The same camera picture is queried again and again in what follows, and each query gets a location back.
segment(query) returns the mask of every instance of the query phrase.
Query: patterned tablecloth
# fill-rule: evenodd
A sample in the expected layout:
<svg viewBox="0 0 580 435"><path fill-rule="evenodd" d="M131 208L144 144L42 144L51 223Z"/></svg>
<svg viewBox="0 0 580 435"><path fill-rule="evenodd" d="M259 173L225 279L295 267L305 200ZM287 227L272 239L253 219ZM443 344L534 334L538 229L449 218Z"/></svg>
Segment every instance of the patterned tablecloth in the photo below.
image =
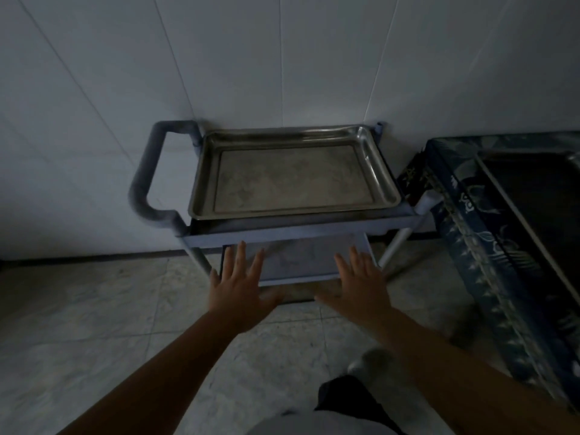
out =
<svg viewBox="0 0 580 435"><path fill-rule="evenodd" d="M398 181L411 204L425 189L444 196L437 229L513 378L578 411L580 307L475 162L485 149L554 147L580 151L580 132L431 139Z"/></svg>

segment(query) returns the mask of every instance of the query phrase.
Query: white wall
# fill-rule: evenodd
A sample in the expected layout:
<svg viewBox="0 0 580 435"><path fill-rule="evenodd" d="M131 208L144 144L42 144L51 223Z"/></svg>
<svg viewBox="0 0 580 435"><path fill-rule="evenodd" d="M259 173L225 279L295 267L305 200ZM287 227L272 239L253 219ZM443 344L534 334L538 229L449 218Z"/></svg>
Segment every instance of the white wall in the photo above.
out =
<svg viewBox="0 0 580 435"><path fill-rule="evenodd" d="M178 248L130 211L149 129L391 124L430 137L578 129L576 0L0 0L0 258ZM186 216L170 136L151 203Z"/></svg>

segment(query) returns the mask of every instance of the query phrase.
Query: marble floor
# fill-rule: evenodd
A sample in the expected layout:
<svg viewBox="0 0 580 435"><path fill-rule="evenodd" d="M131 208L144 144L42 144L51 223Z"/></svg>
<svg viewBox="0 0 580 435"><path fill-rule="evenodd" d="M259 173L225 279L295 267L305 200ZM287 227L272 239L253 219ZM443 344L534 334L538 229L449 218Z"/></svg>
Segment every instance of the marble floor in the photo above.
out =
<svg viewBox="0 0 580 435"><path fill-rule="evenodd" d="M207 290L186 257L0 272L0 433L62 429L191 325ZM473 303L439 240L407 242L388 290L395 307L447 337ZM470 350L504 369L480 331ZM279 306L227 349L178 433L242 434L286 409L312 409L319 385L374 346L315 302ZM410 435L452 433L400 366L372 392Z"/></svg>

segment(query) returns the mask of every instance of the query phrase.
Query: metal cart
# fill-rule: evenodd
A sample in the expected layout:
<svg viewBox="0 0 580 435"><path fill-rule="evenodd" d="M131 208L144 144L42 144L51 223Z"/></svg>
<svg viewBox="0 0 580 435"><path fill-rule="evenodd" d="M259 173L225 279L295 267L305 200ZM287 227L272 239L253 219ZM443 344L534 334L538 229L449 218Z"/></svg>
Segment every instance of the metal cart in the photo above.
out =
<svg viewBox="0 0 580 435"><path fill-rule="evenodd" d="M341 235L346 235L345 238L347 240L345 241L348 241L348 235L363 235L366 240L366 235L384 235L388 230L398 230L394 239L378 260L378 264L385 268L395 251L401 247L413 230L421 224L424 215L441 201L441 196L435 191L426 191L415 207L409 205L401 194L400 189L394 184L395 181L380 154L380 150L378 150L378 141L381 139L383 132L382 124L377 124L374 128L359 125L352 127L325 127L321 129L221 131L220 134L222 138L227 136L226 138L231 142L230 139L232 137L234 139L240 136L248 138L256 134L261 134L262 140L266 140L268 137L272 138L272 134L276 134L283 139L288 134L311 134L309 131L326 131L324 134L338 134L340 131L351 131L353 128L359 134L365 132L365 134L372 135L372 137L368 137L370 140L366 140L366 145L361 148L363 151L359 153L359 156L362 156L360 158L362 160L359 159L359 161L370 161L369 150L378 156L379 163L382 163L382 165L376 167L385 168L383 171L384 178L393 183L393 189L396 192L395 205L393 207L376 208L373 204L369 204L367 206L359 205L356 210L349 210L348 206L337 206L329 211L321 211L319 213L301 213L300 210L286 208L286 210L278 213L275 211L260 213L258 211L257 214L260 216L252 216L251 211L243 213L241 216L236 214L220 216L220 214L215 213L210 213L210 216L208 216L206 213L196 209L196 205L199 206L196 200L198 199L196 197L196 188L199 185L200 174L203 174L203 172L200 172L202 167L201 159L207 154L208 144L212 142L211 137L214 132L209 132L202 137L199 126L195 121L164 121L157 122L153 126L149 141L130 186L129 203L134 212L146 223L154 227L170 229L187 254L192 258L192 261L206 274L209 274L211 265L204 255L204 250L223 248L226 245L236 244L242 240L250 248L253 243L291 242L307 239L310 242L317 239L328 241L329 238ZM185 223L177 211L154 209L147 201L147 194L153 181L167 132L189 134L199 158L194 195L190 204L190 214L199 215L198 218L201 219L192 218L189 225ZM318 248L323 247L323 245L324 241L320 243ZM328 279L332 275L326 273L321 276L305 275L297 278L295 276L286 279L284 277L277 278L275 283L315 281Z"/></svg>

